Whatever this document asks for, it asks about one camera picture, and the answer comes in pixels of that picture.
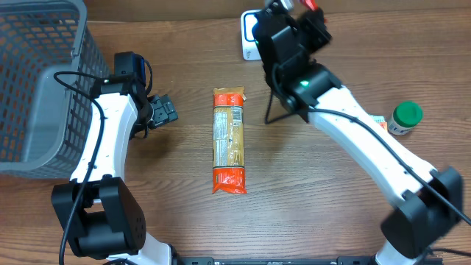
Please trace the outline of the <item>small orange white box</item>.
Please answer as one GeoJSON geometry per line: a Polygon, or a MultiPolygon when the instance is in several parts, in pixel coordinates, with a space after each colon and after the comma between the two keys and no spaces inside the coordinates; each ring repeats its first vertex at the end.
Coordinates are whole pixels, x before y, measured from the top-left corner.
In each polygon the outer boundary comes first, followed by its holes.
{"type": "Polygon", "coordinates": [[[381,122],[381,123],[380,123],[380,126],[381,126],[384,130],[388,130],[388,129],[387,129],[387,123],[386,123],[386,122],[381,122]]]}

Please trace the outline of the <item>teal wet wipes pack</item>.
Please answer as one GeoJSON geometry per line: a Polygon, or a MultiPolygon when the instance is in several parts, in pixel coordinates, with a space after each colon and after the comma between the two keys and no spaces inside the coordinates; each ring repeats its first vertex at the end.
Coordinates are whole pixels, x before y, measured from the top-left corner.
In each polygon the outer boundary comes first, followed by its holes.
{"type": "Polygon", "coordinates": [[[370,117],[379,125],[384,125],[386,120],[383,116],[370,115],[370,117]]]}

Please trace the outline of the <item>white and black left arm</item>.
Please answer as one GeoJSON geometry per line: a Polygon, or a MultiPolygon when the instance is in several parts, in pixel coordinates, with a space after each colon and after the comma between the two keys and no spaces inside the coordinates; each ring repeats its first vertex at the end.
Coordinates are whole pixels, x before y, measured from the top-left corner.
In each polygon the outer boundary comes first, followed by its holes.
{"type": "Polygon", "coordinates": [[[83,96],[92,120],[77,167],[67,184],[56,185],[52,205],[63,228],[58,262],[65,249],[106,264],[181,264],[170,244],[146,230],[144,212],[125,185],[130,140],[178,119],[167,95],[151,95],[152,68],[134,52],[114,56],[114,74],[92,78],[83,96]]]}

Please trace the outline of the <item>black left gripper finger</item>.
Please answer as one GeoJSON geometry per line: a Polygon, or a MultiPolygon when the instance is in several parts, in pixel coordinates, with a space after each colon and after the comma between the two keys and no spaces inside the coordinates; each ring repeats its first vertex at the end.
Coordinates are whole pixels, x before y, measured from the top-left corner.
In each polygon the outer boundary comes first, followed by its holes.
{"type": "Polygon", "coordinates": [[[160,97],[160,104],[166,113],[175,113],[176,109],[170,97],[166,94],[160,97]]]}
{"type": "Polygon", "coordinates": [[[163,108],[163,123],[168,124],[170,122],[178,120],[179,116],[174,108],[163,108]]]}

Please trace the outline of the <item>green lid white jar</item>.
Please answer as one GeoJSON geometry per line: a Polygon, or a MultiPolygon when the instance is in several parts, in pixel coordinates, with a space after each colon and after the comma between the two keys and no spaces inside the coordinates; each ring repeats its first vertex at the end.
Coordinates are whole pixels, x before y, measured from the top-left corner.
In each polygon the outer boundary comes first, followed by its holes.
{"type": "Polygon", "coordinates": [[[422,120],[423,110],[412,101],[402,102],[393,110],[387,121],[387,129],[393,135],[405,135],[422,120]]]}

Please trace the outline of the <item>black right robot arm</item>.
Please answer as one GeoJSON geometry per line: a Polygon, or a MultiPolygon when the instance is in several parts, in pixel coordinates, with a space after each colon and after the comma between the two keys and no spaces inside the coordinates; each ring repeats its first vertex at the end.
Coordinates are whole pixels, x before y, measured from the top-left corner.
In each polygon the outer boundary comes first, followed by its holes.
{"type": "Polygon", "coordinates": [[[319,8],[290,16],[273,1],[256,12],[252,33],[266,83],[289,116],[329,135],[375,181],[392,212],[380,228],[383,247],[371,264],[420,264],[463,213],[463,179],[437,170],[388,134],[328,68],[312,58],[331,39],[319,8]]]}

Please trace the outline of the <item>orange noodle packet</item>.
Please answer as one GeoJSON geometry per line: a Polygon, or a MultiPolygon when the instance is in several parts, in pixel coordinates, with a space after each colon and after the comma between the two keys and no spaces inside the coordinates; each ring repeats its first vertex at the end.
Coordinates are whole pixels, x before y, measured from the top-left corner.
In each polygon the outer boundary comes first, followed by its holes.
{"type": "Polygon", "coordinates": [[[213,90],[213,192],[246,194],[244,87],[213,90]]]}

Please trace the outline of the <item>red stick sachet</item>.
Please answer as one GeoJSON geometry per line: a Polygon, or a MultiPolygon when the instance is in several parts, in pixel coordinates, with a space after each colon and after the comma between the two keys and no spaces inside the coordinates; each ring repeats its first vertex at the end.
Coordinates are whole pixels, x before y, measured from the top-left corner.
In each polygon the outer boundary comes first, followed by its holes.
{"type": "Polygon", "coordinates": [[[316,11],[319,9],[315,0],[299,0],[299,2],[309,10],[316,11]]]}

